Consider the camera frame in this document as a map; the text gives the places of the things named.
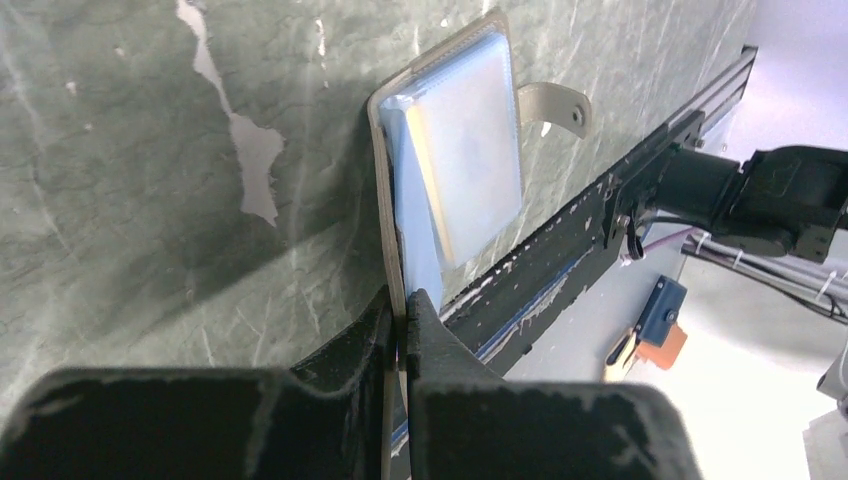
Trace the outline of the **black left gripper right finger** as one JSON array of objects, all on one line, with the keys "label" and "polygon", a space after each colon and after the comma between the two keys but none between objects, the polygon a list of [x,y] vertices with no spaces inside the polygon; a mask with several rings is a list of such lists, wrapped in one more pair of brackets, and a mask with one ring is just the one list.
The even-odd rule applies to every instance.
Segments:
[{"label": "black left gripper right finger", "polygon": [[409,448],[415,479],[697,479],[678,411],[639,384],[508,381],[407,301]]}]

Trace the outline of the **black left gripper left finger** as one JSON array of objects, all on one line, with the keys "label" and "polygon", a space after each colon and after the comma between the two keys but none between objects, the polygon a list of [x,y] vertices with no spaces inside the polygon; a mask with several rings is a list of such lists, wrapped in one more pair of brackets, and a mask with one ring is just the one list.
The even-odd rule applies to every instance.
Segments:
[{"label": "black left gripper left finger", "polygon": [[64,368],[1,435],[5,479],[378,479],[389,294],[291,368]]}]

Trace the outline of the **gold credit card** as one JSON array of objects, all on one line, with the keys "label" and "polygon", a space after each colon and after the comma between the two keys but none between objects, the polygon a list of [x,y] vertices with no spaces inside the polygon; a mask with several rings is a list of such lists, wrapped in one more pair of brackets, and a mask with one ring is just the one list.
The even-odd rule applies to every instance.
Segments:
[{"label": "gold credit card", "polygon": [[422,178],[425,184],[428,205],[431,211],[440,263],[445,270],[456,268],[455,255],[447,232],[444,205],[440,194],[439,176],[435,167],[434,144],[431,139],[431,128],[428,126],[426,115],[420,106],[410,106],[405,111],[405,119],[417,158]]}]

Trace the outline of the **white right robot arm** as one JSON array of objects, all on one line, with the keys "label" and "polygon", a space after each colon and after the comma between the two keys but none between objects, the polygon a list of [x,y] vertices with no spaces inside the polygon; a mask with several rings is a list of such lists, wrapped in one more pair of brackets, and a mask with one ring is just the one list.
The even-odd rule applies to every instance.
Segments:
[{"label": "white right robot arm", "polygon": [[726,247],[821,264],[847,227],[847,154],[786,146],[740,163],[680,149],[652,203]]}]

